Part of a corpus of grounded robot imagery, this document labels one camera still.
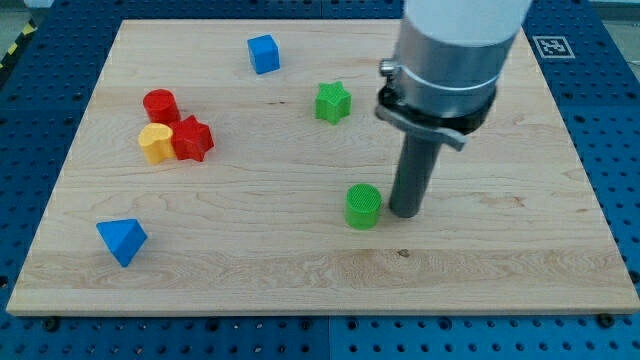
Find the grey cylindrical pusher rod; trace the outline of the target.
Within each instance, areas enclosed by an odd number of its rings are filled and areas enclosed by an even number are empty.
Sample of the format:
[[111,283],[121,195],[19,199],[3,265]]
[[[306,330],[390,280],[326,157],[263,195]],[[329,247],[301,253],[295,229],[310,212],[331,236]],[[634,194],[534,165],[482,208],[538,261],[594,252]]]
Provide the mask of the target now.
[[392,213],[414,217],[421,208],[441,144],[406,135],[389,200]]

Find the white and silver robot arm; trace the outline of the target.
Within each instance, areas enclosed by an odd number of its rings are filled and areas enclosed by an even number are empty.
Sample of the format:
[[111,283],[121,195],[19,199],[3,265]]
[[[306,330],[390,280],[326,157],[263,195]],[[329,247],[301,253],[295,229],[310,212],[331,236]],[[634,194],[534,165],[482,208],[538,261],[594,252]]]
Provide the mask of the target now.
[[415,216],[442,146],[460,151],[484,123],[531,0],[407,0],[376,116],[401,130],[389,206]]

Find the black clamp with grey lever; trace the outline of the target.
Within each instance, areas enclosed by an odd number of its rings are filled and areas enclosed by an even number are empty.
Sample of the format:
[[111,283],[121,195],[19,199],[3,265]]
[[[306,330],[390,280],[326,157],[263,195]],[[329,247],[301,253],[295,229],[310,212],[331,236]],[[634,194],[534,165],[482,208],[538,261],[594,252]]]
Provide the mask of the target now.
[[378,92],[375,115],[408,139],[457,151],[483,125],[496,97],[493,80],[471,88],[432,87],[393,59],[383,59],[379,72],[386,83]]

